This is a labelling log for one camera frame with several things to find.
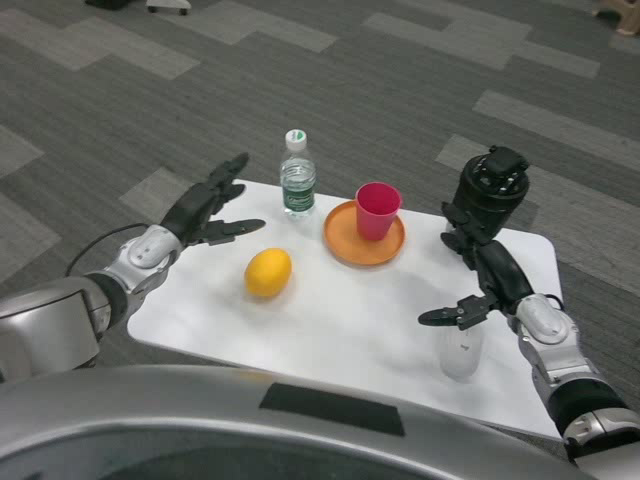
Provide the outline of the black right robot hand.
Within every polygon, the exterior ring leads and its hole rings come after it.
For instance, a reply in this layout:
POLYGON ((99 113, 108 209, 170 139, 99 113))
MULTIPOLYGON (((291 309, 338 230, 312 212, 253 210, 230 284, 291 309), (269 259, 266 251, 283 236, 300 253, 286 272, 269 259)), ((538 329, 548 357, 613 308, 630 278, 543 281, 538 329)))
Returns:
POLYGON ((418 322, 431 327, 468 330, 497 310, 513 314, 518 303, 534 293, 511 253, 471 213, 444 202, 442 213, 451 225, 440 235, 442 242, 459 255, 469 270, 477 273, 481 297, 470 295, 454 307, 442 307, 421 314, 418 322))

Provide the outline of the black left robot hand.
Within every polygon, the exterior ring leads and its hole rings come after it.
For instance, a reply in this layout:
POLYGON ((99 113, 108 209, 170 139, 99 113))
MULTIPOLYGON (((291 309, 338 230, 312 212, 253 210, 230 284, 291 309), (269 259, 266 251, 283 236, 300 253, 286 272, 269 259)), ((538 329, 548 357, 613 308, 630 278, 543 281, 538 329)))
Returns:
POLYGON ((241 153, 219 164, 203 182, 192 185, 168 210, 160 226, 172 232, 183 247, 210 246, 233 242, 237 236, 253 233, 266 226, 262 219, 226 223, 212 221, 226 203, 245 191, 234 181, 247 166, 249 154, 241 153))

